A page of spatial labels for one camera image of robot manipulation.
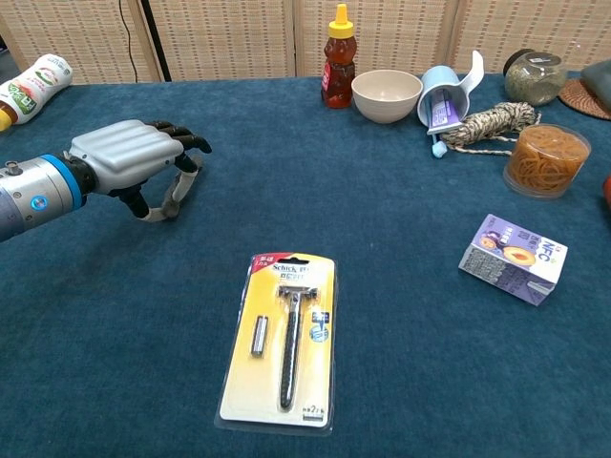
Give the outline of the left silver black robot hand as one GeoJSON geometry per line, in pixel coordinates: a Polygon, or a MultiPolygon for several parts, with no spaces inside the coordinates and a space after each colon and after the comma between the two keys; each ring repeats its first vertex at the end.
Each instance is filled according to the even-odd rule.
{"type": "Polygon", "coordinates": [[[199,174],[202,156],[188,156],[186,151],[192,148],[212,152],[205,138],[185,127],[130,119],[75,137],[61,159],[73,168],[83,194],[117,197],[138,219],[158,222],[178,216],[199,174]],[[141,185],[169,165],[176,166],[179,174],[162,204],[152,208],[140,193],[141,185]]]}

